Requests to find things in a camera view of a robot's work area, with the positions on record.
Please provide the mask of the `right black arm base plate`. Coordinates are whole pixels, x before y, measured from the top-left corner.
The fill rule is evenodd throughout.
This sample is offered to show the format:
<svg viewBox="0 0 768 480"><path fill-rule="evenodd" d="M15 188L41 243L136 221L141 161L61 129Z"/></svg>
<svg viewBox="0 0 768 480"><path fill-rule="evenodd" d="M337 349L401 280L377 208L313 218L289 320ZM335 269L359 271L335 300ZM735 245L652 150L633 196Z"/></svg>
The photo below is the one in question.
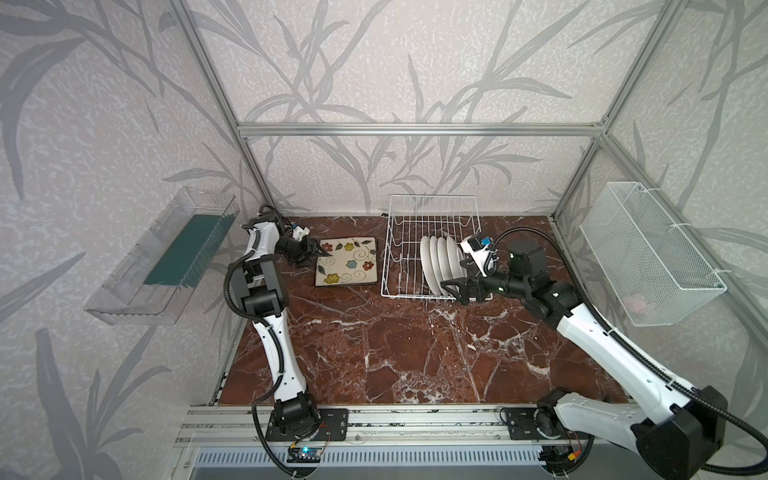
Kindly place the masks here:
<svg viewBox="0 0 768 480"><path fill-rule="evenodd" d="M559 419L549 410L537 407L503 407L500 420L511 440L570 440Z"/></svg>

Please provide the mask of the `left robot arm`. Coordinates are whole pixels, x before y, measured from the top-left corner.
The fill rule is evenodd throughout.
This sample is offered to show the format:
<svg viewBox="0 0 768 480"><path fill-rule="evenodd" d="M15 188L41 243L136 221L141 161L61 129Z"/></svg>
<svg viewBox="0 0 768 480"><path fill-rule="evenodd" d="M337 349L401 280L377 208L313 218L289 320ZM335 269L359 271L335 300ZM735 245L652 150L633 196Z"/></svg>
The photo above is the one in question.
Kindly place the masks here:
<svg viewBox="0 0 768 480"><path fill-rule="evenodd" d="M268 392L274 399L272 425L284 435L305 436L319 427L320 413L290 338L289 295L276 257L300 266L322 255L322 248L308 229L271 208L243 229L248 243L244 254L227 267L224 300L233 313L251 321L262 340L273 381Z"/></svg>

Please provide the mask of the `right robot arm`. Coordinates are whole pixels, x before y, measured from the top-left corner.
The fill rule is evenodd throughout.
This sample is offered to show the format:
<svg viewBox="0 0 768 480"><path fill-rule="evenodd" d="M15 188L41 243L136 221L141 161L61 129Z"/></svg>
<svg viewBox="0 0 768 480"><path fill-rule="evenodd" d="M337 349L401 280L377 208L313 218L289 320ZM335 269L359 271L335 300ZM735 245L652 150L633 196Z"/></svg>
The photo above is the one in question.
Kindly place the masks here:
<svg viewBox="0 0 768 480"><path fill-rule="evenodd" d="M597 401L557 388L537 403L543 435L582 432L638 454L664 479L690 479L720 449L725 421L673 386L673 374L593 312L583 294L553 280L544 249L511 243L506 269L492 241L436 239L440 288L463 305L492 295L517 299L537 319L596 361L633 399L631 405Z"/></svg>

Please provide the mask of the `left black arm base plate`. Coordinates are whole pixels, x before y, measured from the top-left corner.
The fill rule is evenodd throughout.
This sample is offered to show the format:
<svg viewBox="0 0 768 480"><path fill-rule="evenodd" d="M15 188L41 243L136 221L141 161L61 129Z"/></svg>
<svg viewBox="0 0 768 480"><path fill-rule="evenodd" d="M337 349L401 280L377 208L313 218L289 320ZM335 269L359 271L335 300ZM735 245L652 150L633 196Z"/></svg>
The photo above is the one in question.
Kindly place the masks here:
<svg viewBox="0 0 768 480"><path fill-rule="evenodd" d="M342 442L347 438L350 411L346 408L320 408L319 419L302 420L293 428L281 430L274 425L272 415L265 438L270 442L295 440Z"/></svg>

